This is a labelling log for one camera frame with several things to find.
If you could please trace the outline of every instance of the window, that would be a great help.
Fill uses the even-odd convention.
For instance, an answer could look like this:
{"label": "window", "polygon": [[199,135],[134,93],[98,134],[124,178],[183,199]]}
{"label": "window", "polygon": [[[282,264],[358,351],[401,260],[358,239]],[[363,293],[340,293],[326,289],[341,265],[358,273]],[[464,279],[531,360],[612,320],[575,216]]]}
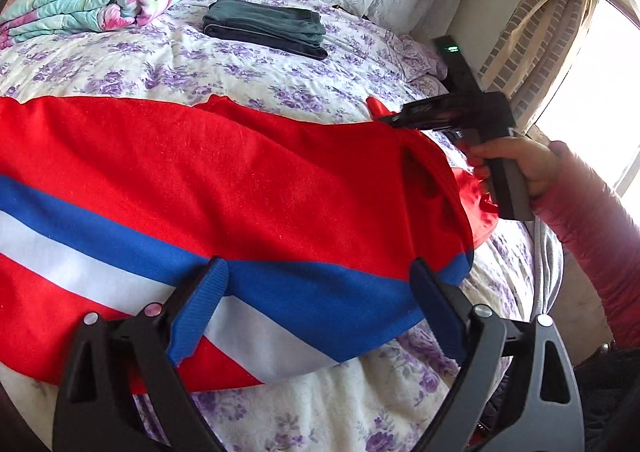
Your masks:
{"label": "window", "polygon": [[640,28],[609,0],[598,0],[580,51],[536,126],[566,142],[640,222]]}

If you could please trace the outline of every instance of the metal screw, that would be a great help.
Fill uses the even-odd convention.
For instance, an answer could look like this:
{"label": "metal screw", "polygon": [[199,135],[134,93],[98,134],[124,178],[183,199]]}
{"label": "metal screw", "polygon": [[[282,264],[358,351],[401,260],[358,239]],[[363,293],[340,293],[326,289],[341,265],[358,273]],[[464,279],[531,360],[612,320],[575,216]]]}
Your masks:
{"label": "metal screw", "polygon": [[478,317],[489,318],[494,314],[494,311],[486,304],[478,304],[474,306],[474,313],[478,315]]}
{"label": "metal screw", "polygon": [[162,313],[162,304],[158,302],[152,302],[145,306],[145,315],[147,317],[157,317]]}
{"label": "metal screw", "polygon": [[544,314],[538,315],[537,320],[538,320],[538,323],[544,327],[551,327],[554,324],[554,320],[551,317],[549,317],[549,315],[544,315]]}
{"label": "metal screw", "polygon": [[84,315],[82,321],[84,321],[87,326],[91,326],[91,324],[95,324],[98,321],[98,314],[95,311],[87,313],[86,315]]}

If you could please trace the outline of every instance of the floral comforter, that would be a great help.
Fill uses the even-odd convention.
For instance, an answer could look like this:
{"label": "floral comforter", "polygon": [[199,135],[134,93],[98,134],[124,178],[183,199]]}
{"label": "floral comforter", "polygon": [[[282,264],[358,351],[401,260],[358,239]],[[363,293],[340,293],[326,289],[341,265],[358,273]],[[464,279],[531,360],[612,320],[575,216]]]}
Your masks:
{"label": "floral comforter", "polygon": [[[201,20],[214,0],[183,0],[142,28],[48,36],[0,52],[0,94],[25,102],[52,94],[149,98],[191,106],[210,94],[298,120],[368,121],[367,96],[391,109],[446,92],[442,63],[427,47],[317,0],[252,0],[320,12],[329,57],[311,60],[242,42],[211,39]],[[430,136],[449,161],[463,156]],[[502,317],[529,320],[532,243],[500,221],[476,251],[462,288]],[[497,378],[504,372],[503,364]],[[281,384],[201,392],[194,400],[228,450],[408,452],[433,419],[457,366],[426,323],[367,355]],[[0,364],[0,381],[31,427],[50,444],[56,389]],[[162,439],[145,396],[148,432]]]}

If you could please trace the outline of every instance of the hand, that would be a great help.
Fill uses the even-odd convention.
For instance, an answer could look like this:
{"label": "hand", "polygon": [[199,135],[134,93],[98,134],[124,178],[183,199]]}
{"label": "hand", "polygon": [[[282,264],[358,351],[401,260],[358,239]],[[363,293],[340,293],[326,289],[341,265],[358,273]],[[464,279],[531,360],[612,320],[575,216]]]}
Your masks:
{"label": "hand", "polygon": [[558,179],[560,158],[548,147],[528,138],[498,138],[471,148],[466,147],[464,140],[460,142],[458,148],[465,153],[474,168],[474,176],[480,180],[486,180],[491,174],[484,164],[485,158],[514,159],[527,179],[531,197],[543,195]]}

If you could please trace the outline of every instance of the pink floral blanket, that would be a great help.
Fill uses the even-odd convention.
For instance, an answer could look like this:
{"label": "pink floral blanket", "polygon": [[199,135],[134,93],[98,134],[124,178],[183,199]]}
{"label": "pink floral blanket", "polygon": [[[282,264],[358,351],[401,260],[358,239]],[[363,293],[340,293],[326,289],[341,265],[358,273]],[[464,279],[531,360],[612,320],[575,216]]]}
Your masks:
{"label": "pink floral blanket", "polygon": [[0,50],[51,34],[144,26],[180,0],[15,0],[0,15]]}

